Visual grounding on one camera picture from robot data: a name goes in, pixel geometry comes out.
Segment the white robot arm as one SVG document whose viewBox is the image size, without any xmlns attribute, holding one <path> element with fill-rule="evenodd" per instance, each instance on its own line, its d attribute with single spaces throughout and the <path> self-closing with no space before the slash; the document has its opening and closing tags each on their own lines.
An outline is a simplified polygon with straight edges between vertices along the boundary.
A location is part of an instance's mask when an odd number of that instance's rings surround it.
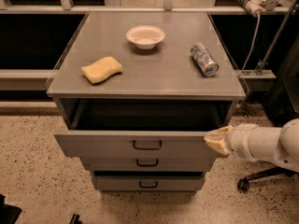
<svg viewBox="0 0 299 224">
<path fill-rule="evenodd" d="M 299 172 L 299 119 L 283 127 L 229 125 L 207 132 L 204 140 L 221 155 L 233 155 L 242 161 L 267 161 Z"/>
</svg>

